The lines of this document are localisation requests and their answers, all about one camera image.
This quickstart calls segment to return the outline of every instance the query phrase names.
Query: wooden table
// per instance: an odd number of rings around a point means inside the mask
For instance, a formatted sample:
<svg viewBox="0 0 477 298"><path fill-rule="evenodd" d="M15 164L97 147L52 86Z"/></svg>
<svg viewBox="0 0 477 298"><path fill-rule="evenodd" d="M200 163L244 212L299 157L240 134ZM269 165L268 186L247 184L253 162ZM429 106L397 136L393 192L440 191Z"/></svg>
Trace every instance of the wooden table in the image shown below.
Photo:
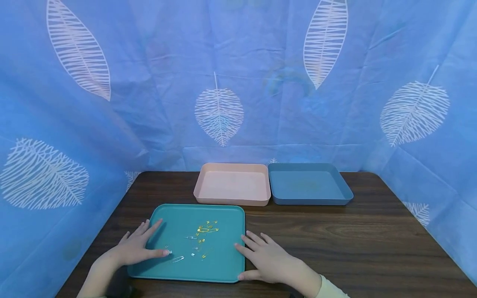
<svg viewBox="0 0 477 298"><path fill-rule="evenodd" d="M163 203L196 203L198 173L142 173L94 240L58 297L75 297L89 267ZM465 298L477 288L376 175L343 173L346 207L243 207L247 229L271 236L351 298ZM253 265L246 263L246 269ZM144 298L288 298L282 285L136 279Z"/></svg>

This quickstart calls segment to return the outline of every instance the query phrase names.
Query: right hand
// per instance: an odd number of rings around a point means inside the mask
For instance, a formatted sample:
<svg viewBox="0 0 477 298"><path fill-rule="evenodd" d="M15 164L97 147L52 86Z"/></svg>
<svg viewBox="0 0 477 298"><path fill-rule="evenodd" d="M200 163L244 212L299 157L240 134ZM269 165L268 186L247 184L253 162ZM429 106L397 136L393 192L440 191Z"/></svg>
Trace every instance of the right hand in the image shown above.
<svg viewBox="0 0 477 298"><path fill-rule="evenodd" d="M248 246L235 244L235 248L249 259L256 270L242 272L239 280L261 280L268 283L287 284L290 278L298 274L300 260L289 255L280 245L264 233L259 236L247 231L242 240Z"/></svg>

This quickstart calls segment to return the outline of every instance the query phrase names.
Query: teal tray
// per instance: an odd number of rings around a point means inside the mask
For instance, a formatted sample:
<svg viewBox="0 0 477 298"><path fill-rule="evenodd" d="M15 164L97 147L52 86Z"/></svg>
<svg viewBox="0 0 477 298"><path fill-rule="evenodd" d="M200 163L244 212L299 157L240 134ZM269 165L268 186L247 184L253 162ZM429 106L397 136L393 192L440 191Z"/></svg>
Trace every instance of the teal tray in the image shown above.
<svg viewBox="0 0 477 298"><path fill-rule="evenodd" d="M146 248L169 249L172 255L129 266L129 276L215 283L238 282L238 275L245 270L245 258L234 248L234 243L243 244L240 235L245 233L245 212L242 208L163 204L154 210L151 223L161 218L163 223L146 243ZM197 231L200 226L203 231L201 233Z"/></svg>

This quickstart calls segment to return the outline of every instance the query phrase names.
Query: white leaf print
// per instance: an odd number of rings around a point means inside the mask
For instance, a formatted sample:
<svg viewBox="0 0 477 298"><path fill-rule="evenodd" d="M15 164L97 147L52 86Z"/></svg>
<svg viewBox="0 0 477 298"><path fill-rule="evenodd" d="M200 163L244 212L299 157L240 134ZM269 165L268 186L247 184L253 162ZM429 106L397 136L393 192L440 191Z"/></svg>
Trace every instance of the white leaf print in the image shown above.
<svg viewBox="0 0 477 298"><path fill-rule="evenodd" d="M303 46L303 62L315 89L340 55L348 29L346 0L321 0L311 18Z"/></svg>
<svg viewBox="0 0 477 298"><path fill-rule="evenodd" d="M63 153L31 139L17 140L0 174L3 198L27 209L80 205L89 175Z"/></svg>
<svg viewBox="0 0 477 298"><path fill-rule="evenodd" d="M278 161L275 158L270 159L268 164L277 164Z"/></svg>
<svg viewBox="0 0 477 298"><path fill-rule="evenodd" d="M391 147L422 139L444 121L450 106L449 97L442 87L429 85L437 68L427 83L404 85L384 106L380 124Z"/></svg>
<svg viewBox="0 0 477 298"><path fill-rule="evenodd" d="M125 171L124 174L127 176L127 188L126 191L129 190L131 185L133 185L134 181L136 178L141 174L141 172L130 172L130 171Z"/></svg>
<svg viewBox="0 0 477 298"><path fill-rule="evenodd" d="M111 99L108 63L88 28L60 0L48 0L48 33L69 75L86 91Z"/></svg>
<svg viewBox="0 0 477 298"><path fill-rule="evenodd" d="M419 221L424 227L430 222L429 218L429 205L428 204L417 204L417 203L404 203L411 214Z"/></svg>
<svg viewBox="0 0 477 298"><path fill-rule="evenodd" d="M219 89L214 72L215 89L205 90L196 101L196 120L200 127L224 147L243 122L240 99L231 90Z"/></svg>

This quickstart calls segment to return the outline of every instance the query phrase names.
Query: plastic tray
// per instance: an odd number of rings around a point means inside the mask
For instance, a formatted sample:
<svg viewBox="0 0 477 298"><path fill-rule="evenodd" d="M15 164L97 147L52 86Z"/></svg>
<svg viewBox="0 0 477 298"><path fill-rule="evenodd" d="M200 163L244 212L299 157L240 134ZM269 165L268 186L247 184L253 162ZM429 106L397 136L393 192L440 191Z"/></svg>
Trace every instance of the plastic tray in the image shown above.
<svg viewBox="0 0 477 298"><path fill-rule="evenodd" d="M194 196L202 204L266 206L271 197L268 168L263 164L205 164Z"/></svg>
<svg viewBox="0 0 477 298"><path fill-rule="evenodd" d="M273 201L279 205L346 205L353 192L332 164L270 164Z"/></svg>
<svg viewBox="0 0 477 298"><path fill-rule="evenodd" d="M129 266L129 276L217 283L238 281L238 275L245 270L245 258L234 248L234 243L243 244L240 239L245 233L242 208L164 204L154 210L151 223L161 218L163 224L149 239L146 248L167 248L172 255ZM218 231L198 233L199 226L209 230L217 228Z"/></svg>

